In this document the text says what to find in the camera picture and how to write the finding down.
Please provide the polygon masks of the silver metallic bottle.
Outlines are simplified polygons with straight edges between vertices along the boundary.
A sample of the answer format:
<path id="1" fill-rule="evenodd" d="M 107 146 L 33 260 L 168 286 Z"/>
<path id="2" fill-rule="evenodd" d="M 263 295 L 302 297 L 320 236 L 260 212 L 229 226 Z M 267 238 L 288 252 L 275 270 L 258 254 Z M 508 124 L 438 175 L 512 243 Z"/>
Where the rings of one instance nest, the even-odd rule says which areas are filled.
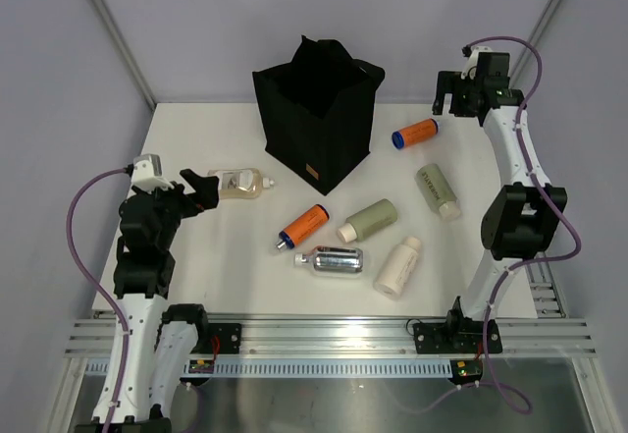
<path id="1" fill-rule="evenodd" d="M 318 245 L 296 253 L 293 263 L 321 276 L 355 278 L 364 269 L 364 253 L 360 248 Z"/>

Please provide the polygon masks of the green Murrayle bottle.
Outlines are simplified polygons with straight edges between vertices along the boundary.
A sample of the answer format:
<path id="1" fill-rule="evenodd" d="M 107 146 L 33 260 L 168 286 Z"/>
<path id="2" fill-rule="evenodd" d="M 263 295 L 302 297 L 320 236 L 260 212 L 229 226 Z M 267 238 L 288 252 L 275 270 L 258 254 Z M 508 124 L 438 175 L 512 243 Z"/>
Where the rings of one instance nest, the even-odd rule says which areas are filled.
<path id="1" fill-rule="evenodd" d="M 461 215 L 458 198 L 436 163 L 420 168 L 415 181 L 430 209 L 445 222 Z"/>

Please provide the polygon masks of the green bottle white cap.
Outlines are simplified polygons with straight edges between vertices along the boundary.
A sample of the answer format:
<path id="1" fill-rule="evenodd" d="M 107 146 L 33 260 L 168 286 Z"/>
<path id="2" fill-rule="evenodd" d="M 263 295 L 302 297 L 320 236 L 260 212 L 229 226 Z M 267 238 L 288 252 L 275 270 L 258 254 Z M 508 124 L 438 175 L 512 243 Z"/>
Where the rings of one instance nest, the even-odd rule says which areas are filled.
<path id="1" fill-rule="evenodd" d="M 397 221 L 398 214 L 388 199 L 381 199 L 350 215 L 338 228 L 343 243 L 363 242 Z"/>

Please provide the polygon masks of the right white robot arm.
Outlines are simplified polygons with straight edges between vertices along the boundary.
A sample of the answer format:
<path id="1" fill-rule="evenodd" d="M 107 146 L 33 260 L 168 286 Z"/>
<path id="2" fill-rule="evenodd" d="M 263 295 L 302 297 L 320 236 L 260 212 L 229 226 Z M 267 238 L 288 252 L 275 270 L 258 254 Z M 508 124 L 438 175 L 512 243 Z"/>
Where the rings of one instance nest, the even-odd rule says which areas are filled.
<path id="1" fill-rule="evenodd" d="M 465 293 L 445 322 L 413 327 L 420 353 L 499 353 L 495 318 L 524 262 L 546 251 L 567 203 L 537 158 L 527 124 L 524 94 L 509 86 L 509 55 L 466 46 L 460 72 L 441 71 L 433 112 L 449 98 L 454 117 L 475 117 L 490 140 L 501 188 L 481 221 L 484 254 Z"/>

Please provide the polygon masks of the cream white bottle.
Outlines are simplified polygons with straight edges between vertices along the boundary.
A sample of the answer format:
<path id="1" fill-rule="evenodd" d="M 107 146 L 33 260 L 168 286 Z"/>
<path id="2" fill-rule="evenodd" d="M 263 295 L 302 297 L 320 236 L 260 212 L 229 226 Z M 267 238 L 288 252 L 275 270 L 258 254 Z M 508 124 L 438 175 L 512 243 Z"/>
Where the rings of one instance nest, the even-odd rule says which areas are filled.
<path id="1" fill-rule="evenodd" d="M 417 265 L 421 247 L 421 241 L 411 236 L 395 245 L 374 282 L 374 289 L 385 297 L 399 299 Z"/>

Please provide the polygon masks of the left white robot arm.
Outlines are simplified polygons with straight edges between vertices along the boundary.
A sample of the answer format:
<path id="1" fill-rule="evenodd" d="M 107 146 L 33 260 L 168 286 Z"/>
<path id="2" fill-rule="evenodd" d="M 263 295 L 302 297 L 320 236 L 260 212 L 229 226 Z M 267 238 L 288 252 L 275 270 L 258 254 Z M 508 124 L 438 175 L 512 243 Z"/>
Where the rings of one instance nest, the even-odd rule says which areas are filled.
<path id="1" fill-rule="evenodd" d="M 219 180 L 189 169 L 180 184 L 158 172 L 142 175 L 136 165 L 122 171 L 132 194 L 119 207 L 114 289 L 96 288 L 116 315 L 114 342 L 93 414 L 75 429 L 169 432 L 183 366 L 211 340 L 202 305 L 168 301 L 176 264 L 170 248 L 182 220 L 218 206 Z"/>

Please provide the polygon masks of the orange bottle silver pump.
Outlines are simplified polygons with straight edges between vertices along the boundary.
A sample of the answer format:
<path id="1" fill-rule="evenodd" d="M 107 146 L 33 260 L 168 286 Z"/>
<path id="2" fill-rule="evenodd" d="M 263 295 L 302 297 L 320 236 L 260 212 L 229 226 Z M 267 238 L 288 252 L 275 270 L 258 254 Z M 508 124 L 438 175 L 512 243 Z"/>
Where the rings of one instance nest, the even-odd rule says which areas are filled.
<path id="1" fill-rule="evenodd" d="M 300 246 L 324 226 L 329 219 L 329 213 L 324 206 L 321 204 L 313 205 L 279 232 L 278 240 L 275 243 L 276 251 L 292 250 Z"/>

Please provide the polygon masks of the clear amber soap bottle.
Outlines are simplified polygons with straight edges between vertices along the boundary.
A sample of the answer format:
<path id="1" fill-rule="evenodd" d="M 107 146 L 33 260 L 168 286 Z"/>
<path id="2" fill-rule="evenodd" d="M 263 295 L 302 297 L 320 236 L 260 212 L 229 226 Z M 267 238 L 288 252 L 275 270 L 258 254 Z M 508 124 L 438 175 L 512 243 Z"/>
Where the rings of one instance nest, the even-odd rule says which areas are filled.
<path id="1" fill-rule="evenodd" d="M 257 168 L 210 170 L 207 177 L 219 179 L 218 193 L 221 200 L 257 198 L 276 184 Z"/>

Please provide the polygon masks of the orange bottle blue cap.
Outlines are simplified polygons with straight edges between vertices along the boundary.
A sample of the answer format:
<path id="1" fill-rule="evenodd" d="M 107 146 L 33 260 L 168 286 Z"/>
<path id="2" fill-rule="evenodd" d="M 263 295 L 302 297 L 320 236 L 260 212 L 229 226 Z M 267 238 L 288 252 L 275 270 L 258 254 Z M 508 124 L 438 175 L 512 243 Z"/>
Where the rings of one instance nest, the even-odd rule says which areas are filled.
<path id="1" fill-rule="evenodd" d="M 432 118 L 407 126 L 392 133 L 392 144 L 397 150 L 426 141 L 439 132 L 438 122 Z"/>

